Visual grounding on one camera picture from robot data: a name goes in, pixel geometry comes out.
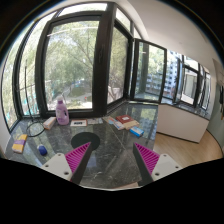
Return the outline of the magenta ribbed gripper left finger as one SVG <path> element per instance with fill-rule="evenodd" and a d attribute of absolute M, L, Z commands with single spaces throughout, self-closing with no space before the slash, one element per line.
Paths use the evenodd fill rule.
<path fill-rule="evenodd" d="M 55 154 L 41 168 L 79 185 L 91 153 L 92 144 L 88 142 L 66 154 Z"/>

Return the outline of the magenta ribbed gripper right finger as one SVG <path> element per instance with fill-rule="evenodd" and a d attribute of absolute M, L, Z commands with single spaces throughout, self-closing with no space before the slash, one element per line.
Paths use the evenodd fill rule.
<path fill-rule="evenodd" d="M 140 186 L 145 186 L 182 169 L 168 154 L 158 154 L 138 143 L 133 144 L 133 154 L 142 178 L 139 182 Z"/>

